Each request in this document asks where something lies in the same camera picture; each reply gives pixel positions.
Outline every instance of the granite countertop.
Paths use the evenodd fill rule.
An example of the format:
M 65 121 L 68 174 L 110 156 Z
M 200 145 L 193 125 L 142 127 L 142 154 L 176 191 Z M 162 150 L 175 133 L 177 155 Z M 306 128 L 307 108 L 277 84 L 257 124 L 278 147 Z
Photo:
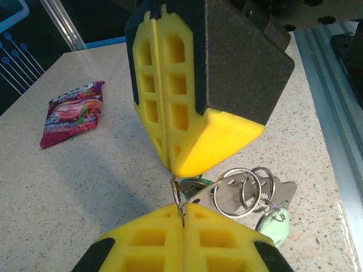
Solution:
M 295 181 L 281 253 L 295 271 L 360 271 L 294 38 L 287 52 L 296 68 L 265 133 L 205 177 L 264 166 Z M 42 150 L 48 101 L 94 80 L 106 81 L 98 127 Z M 132 101 L 118 44 L 64 54 L 0 117 L 3 271 L 69 271 L 102 233 L 173 201 Z

